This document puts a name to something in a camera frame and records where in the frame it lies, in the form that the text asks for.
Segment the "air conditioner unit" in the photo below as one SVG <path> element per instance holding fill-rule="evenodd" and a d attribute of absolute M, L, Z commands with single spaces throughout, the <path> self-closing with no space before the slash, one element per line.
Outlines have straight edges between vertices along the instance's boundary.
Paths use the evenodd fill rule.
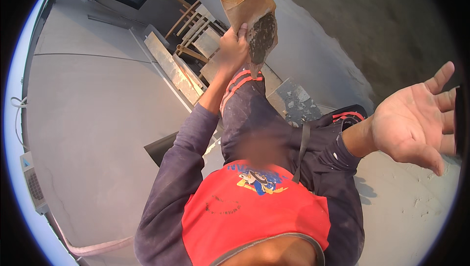
<path fill-rule="evenodd" d="M 34 164 L 32 162 L 31 152 L 27 152 L 20 156 L 21 168 L 23 169 L 24 180 L 30 193 L 34 209 L 40 215 L 49 212 L 49 207 L 46 203 L 46 199 L 41 191 L 36 172 L 34 171 Z"/>

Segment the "cable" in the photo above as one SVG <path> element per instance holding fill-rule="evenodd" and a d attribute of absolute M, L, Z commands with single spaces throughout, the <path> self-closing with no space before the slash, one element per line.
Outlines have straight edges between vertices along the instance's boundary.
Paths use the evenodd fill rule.
<path fill-rule="evenodd" d="M 21 144 L 25 149 L 29 150 L 29 148 L 28 148 L 27 146 L 25 146 L 25 145 L 23 144 L 23 142 L 21 141 L 20 136 L 18 135 L 18 128 L 16 128 L 16 127 L 17 127 L 17 122 L 18 122 L 18 113 L 20 112 L 20 109 L 21 109 L 21 108 L 26 108 L 26 105 L 27 105 L 27 104 L 25 104 L 24 102 L 26 101 L 27 98 L 28 98 L 28 97 L 24 97 L 23 99 L 20 100 L 19 98 L 11 97 L 11 98 L 10 98 L 10 103 L 11 103 L 12 106 L 18 108 L 18 109 L 16 110 L 16 116 L 15 116 L 15 134 L 16 134 L 16 138 L 18 139 L 18 141 L 20 142 L 20 144 Z M 14 104 L 14 103 L 13 103 L 13 99 L 16 99 L 17 101 L 19 101 L 20 104 L 19 104 L 19 105 Z"/>

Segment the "paper bag with cement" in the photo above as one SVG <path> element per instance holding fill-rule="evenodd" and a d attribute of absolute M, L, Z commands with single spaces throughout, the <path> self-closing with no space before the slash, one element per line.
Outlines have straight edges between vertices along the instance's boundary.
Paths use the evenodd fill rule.
<path fill-rule="evenodd" d="M 248 23 L 246 40 L 250 46 L 251 76 L 257 76 L 267 55 L 277 45 L 277 22 L 273 0 L 220 0 L 230 25 L 238 32 Z"/>

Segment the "person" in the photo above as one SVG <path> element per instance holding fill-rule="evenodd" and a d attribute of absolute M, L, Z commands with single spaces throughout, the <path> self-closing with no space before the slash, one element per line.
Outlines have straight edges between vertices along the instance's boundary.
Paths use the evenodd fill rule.
<path fill-rule="evenodd" d="M 134 240 L 142 265 L 355 265 L 364 243 L 353 175 L 361 158 L 443 174 L 453 155 L 451 62 L 397 91 L 372 116 L 359 105 L 290 126 L 247 69 L 247 24 L 220 39 L 224 60 L 165 154 Z M 225 163 L 203 179 L 222 115 Z"/>

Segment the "strap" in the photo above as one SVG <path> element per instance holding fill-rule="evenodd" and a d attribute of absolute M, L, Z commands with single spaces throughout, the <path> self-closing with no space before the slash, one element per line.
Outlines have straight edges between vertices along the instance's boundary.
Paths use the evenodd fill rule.
<path fill-rule="evenodd" d="M 298 166 L 297 170 L 295 171 L 294 177 L 292 181 L 295 183 L 299 183 L 300 181 L 300 165 L 302 163 L 302 159 L 304 158 L 305 151 L 307 151 L 307 144 L 308 140 L 310 139 L 310 125 L 308 122 L 302 124 L 302 140 L 300 142 L 300 152 L 298 154 Z"/>

